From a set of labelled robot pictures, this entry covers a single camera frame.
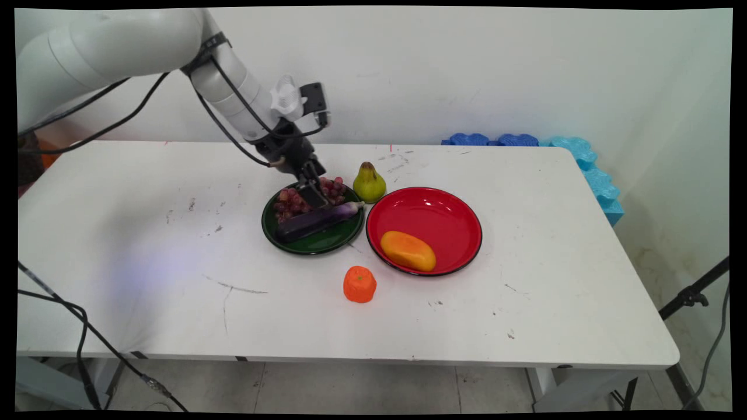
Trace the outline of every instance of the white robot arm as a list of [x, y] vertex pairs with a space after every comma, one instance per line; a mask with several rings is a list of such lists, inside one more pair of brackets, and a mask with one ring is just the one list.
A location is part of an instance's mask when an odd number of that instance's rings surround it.
[[293, 124], [313, 112], [327, 125], [321, 83], [298, 88], [284, 75], [264, 89], [205, 8], [101, 13], [34, 38], [16, 59], [18, 131], [124, 78], [177, 69], [274, 167], [296, 176], [309, 205], [326, 205], [318, 178], [324, 168]]

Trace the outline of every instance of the green pear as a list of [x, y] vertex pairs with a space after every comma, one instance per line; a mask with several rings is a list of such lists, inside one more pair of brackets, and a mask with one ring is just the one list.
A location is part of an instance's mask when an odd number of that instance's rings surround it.
[[386, 193], [386, 182], [370, 162], [363, 162], [353, 181], [353, 191], [366, 203], [375, 203]]

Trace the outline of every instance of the papaya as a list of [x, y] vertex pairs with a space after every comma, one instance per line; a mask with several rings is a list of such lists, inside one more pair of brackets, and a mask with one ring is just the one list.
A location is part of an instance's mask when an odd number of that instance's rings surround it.
[[390, 230], [381, 237], [381, 248], [393, 262], [418, 271], [432, 271], [436, 267], [433, 249], [415, 236]]

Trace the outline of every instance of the plastic fruit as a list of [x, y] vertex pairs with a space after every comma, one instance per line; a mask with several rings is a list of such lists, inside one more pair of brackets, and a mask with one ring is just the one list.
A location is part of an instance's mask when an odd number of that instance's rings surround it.
[[381, 237], [381, 248], [393, 262], [418, 271], [431, 271], [436, 267], [433, 249], [406, 233], [390, 230]]
[[348, 300], [358, 303], [366, 303], [374, 298], [376, 292], [376, 279], [366, 267], [355, 265], [345, 274], [342, 282], [342, 291]]
[[386, 193], [386, 182], [370, 162], [363, 162], [353, 181], [353, 191], [366, 203], [375, 203]]

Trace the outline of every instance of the eggplant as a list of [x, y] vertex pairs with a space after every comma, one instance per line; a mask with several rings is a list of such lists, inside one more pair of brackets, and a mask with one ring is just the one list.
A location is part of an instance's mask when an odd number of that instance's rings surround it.
[[358, 213], [359, 209], [363, 208], [364, 204], [363, 201], [357, 203], [349, 201], [336, 207], [316, 209], [309, 213], [299, 214], [279, 224], [275, 231], [275, 238], [283, 244], [298, 241], [350, 219]]

